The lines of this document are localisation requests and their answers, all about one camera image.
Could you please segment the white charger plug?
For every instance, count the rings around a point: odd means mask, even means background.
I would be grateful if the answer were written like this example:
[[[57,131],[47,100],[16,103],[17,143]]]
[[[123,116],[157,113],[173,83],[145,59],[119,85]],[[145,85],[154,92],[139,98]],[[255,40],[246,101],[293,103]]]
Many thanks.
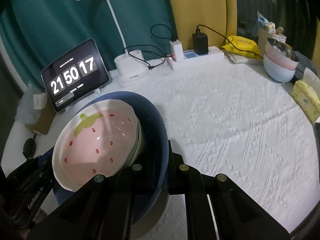
[[[182,43],[179,40],[170,41],[170,48],[172,53],[172,58],[176,62],[181,62],[184,60]]]

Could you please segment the white storage basket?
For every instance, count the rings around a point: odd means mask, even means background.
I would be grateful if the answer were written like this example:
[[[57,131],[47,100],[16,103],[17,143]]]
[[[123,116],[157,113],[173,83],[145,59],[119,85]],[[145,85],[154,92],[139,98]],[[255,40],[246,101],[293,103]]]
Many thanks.
[[[268,21],[259,11],[257,11],[257,17],[252,36],[258,39],[258,48],[262,54],[264,54],[268,38],[286,43],[286,36],[283,35],[284,29],[282,27],[276,28],[276,25]]]

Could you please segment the stacked pastel bowls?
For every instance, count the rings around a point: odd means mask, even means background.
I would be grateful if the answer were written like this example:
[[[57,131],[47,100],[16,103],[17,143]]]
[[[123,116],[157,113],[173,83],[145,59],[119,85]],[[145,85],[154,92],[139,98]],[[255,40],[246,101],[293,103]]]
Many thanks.
[[[267,74],[277,82],[290,82],[296,72],[299,59],[283,42],[267,38],[263,64]]]

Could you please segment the blue plastic bowl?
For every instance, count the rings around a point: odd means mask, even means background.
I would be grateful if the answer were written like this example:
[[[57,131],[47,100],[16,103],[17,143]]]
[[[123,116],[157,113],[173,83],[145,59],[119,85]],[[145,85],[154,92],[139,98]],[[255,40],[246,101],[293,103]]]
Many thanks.
[[[138,157],[130,156],[125,162],[127,166],[140,164],[146,171],[142,196],[136,201],[133,211],[133,223],[140,223],[153,216],[153,206],[157,204],[161,194],[168,167],[170,145],[167,130],[159,111],[147,98],[134,92],[118,91],[102,95],[82,107],[64,127],[54,148],[44,155],[45,158],[52,158],[55,176],[53,189],[59,204],[59,207],[46,219],[50,224],[80,218],[76,212],[83,211],[82,205],[88,205],[80,195],[76,195],[79,187],[69,183],[59,163],[63,159],[61,150],[68,142],[67,137],[74,134],[76,126],[82,121],[82,115],[90,116],[109,108],[114,109],[117,105],[122,105],[135,113],[137,122],[141,126],[144,145]]]

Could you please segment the yellow tissue box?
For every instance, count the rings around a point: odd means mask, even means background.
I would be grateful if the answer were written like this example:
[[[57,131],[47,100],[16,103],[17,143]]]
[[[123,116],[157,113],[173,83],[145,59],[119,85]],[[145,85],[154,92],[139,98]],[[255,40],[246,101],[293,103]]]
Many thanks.
[[[304,70],[303,78],[295,82],[290,95],[312,124],[319,121],[319,78],[312,70],[309,68]]]

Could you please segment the white power strip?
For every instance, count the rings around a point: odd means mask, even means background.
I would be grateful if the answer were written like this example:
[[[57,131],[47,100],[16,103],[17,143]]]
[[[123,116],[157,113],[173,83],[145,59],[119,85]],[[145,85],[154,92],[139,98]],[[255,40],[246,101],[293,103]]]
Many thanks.
[[[198,55],[195,51],[186,50],[183,52],[183,60],[176,62],[172,57],[167,57],[166,62],[172,70],[185,67],[197,66],[208,62],[218,62],[224,59],[224,53],[216,46],[208,47],[208,54]]]

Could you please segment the yellow wipes pack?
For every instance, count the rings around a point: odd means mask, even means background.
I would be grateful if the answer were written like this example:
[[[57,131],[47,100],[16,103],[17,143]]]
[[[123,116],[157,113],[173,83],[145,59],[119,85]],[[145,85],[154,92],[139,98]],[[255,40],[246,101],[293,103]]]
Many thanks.
[[[253,58],[262,59],[258,45],[250,39],[241,36],[229,36],[222,48],[230,53]]]

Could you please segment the pink strawberry bowl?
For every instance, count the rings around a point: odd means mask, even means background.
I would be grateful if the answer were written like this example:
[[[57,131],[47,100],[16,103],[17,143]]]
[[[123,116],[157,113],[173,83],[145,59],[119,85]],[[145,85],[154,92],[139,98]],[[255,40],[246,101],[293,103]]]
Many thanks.
[[[110,177],[126,168],[125,161],[136,142],[137,119],[122,105],[90,116],[81,123],[62,147],[62,171],[79,189],[96,175]]]

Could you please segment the cardboard box with plastic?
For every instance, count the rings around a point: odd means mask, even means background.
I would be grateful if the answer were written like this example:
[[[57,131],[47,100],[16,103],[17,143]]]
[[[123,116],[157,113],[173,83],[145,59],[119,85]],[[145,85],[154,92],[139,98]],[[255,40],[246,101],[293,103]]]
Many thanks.
[[[39,135],[47,135],[56,115],[46,91],[31,82],[18,103],[15,120]]]

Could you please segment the cream ceramic bowl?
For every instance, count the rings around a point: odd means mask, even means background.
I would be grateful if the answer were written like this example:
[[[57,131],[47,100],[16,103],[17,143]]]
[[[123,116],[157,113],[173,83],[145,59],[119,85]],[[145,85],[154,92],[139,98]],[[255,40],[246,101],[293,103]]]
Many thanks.
[[[133,165],[138,156],[142,153],[144,148],[144,133],[140,124],[140,121],[137,119],[137,133],[136,133],[136,142],[132,146],[129,155],[125,161],[125,167]]]

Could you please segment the cream ceramic plate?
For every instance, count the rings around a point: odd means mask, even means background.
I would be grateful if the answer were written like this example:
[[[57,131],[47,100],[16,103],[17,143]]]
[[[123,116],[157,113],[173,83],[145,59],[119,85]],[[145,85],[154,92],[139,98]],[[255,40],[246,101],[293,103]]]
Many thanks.
[[[140,239],[158,224],[166,210],[168,199],[169,194],[163,188],[152,208],[142,219],[132,226],[130,239]]]

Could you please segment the yellow curtain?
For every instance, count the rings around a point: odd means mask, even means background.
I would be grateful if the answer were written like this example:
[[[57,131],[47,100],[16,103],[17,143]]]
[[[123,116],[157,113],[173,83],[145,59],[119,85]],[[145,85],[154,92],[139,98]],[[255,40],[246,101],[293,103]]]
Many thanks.
[[[193,49],[192,34],[199,24],[206,25],[218,34],[203,28],[209,46],[220,48],[224,37],[236,35],[236,0],[169,0],[174,16],[178,39],[184,50]]]

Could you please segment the white desk lamp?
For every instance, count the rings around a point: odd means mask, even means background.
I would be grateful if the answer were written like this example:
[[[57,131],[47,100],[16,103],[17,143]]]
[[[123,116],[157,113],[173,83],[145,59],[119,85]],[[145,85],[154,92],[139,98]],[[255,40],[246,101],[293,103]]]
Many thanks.
[[[112,8],[111,2],[110,0],[105,1],[109,7],[124,47],[124,53],[114,59],[118,71],[116,81],[121,85],[121,87],[128,87],[136,83],[138,80],[147,77],[149,74],[149,68],[147,62],[144,60],[141,50],[128,51],[128,46],[126,45],[125,38]]]

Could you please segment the black charger adapter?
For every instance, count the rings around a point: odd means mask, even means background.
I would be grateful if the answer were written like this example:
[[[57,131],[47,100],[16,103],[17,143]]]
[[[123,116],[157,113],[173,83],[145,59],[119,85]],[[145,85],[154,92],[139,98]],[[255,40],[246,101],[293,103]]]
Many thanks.
[[[208,36],[202,33],[199,28],[192,35],[193,49],[197,55],[208,54]]]

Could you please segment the tablet showing clock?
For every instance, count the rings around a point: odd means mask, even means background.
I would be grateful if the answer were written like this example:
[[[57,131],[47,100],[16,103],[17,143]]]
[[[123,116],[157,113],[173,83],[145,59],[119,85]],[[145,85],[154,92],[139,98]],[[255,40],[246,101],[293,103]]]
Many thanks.
[[[92,38],[44,68],[41,77],[57,113],[112,81]]]

